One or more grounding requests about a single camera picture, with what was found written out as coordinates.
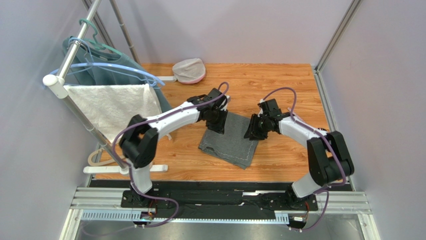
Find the grey cloth napkin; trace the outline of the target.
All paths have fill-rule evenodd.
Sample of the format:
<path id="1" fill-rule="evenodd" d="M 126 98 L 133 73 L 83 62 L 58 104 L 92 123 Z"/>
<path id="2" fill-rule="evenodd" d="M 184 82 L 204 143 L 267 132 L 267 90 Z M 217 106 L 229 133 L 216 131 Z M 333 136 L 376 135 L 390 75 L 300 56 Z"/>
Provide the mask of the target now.
<path id="1" fill-rule="evenodd" d="M 198 145 L 205 154 L 224 160 L 245 170 L 253 161 L 258 141 L 244 138 L 250 119 L 236 113 L 228 113 L 224 133 L 207 129 Z"/>

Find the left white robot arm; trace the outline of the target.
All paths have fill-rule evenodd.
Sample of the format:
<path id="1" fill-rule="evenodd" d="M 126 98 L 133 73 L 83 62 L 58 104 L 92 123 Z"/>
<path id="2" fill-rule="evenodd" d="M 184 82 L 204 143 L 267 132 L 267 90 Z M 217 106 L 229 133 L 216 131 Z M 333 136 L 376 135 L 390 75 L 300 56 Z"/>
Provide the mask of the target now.
<path id="1" fill-rule="evenodd" d="M 208 94 L 192 96 L 178 107 L 159 115 L 134 115 L 127 128 L 114 140 L 121 148 L 124 162 L 128 165 L 132 189 L 138 195 L 146 197 L 153 187 L 150 165 L 162 137 L 200 121 L 204 121 L 209 130 L 223 134 L 229 101 L 230 96 L 213 88 Z"/>

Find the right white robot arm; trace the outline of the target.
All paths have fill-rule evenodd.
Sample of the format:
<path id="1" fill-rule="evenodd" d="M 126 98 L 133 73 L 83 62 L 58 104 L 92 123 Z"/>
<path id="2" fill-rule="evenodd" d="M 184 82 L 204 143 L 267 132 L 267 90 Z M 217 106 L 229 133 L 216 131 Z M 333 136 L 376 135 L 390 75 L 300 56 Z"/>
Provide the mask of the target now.
<path id="1" fill-rule="evenodd" d="M 307 150 L 309 172 L 285 191 L 289 199 L 304 200 L 326 187 L 343 184 L 355 172 L 342 133 L 314 128 L 293 112 L 282 112 L 275 99 L 261 100 L 258 106 L 260 112 L 251 116 L 244 138 L 262 141 L 270 132 L 276 132 Z"/>

